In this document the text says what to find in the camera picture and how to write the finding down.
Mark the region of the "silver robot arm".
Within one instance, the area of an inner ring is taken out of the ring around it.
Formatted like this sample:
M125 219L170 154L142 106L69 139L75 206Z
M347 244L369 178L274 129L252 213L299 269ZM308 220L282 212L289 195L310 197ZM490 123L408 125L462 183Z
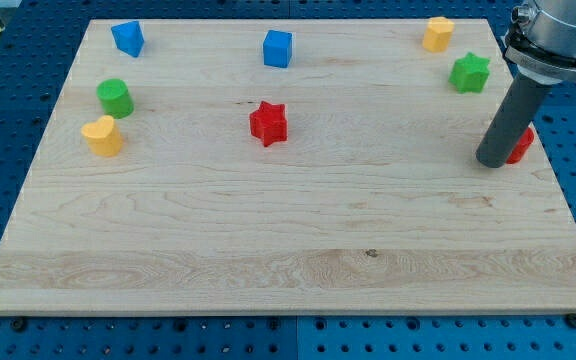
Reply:
M525 0L513 8L504 56L542 83L576 84L576 0Z

